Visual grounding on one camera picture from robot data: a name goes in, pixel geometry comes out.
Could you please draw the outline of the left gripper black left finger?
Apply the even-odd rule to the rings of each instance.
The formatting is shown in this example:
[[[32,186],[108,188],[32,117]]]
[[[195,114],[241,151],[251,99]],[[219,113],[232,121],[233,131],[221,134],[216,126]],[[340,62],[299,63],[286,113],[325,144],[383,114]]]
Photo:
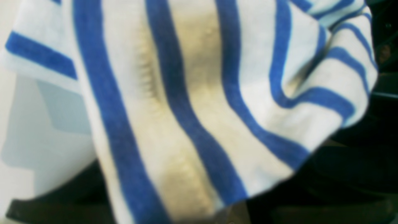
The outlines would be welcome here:
[[[98,160],[46,194],[14,199],[6,218],[26,224],[116,223]]]

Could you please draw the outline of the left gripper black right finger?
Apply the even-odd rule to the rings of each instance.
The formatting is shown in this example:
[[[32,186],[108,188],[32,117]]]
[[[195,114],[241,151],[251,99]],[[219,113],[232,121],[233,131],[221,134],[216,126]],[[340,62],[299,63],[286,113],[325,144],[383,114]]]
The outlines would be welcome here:
[[[327,140],[291,179],[247,202],[253,224],[389,224],[397,141]]]

